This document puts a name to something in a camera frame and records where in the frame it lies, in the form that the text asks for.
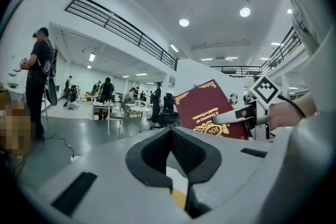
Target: gray floor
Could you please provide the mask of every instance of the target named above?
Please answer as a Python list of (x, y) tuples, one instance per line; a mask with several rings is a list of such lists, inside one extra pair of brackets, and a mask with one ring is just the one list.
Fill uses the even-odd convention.
[[(141, 118), (124, 119), (122, 137), (139, 133)], [(148, 131), (154, 123), (142, 119), (142, 132)], [(110, 135), (107, 135), (107, 121), (62, 119), (49, 117), (47, 121), (43, 116), (45, 137), (56, 133), (65, 138), (66, 143), (75, 151), (76, 156), (81, 156), (93, 147), (119, 139), (119, 122), (110, 121)], [(64, 145), (64, 141), (55, 136), (46, 139), (45, 143), (32, 143), (29, 156), (26, 159), (18, 182), (30, 189), (37, 191), (40, 187), (61, 169), (70, 163), (71, 149)]]

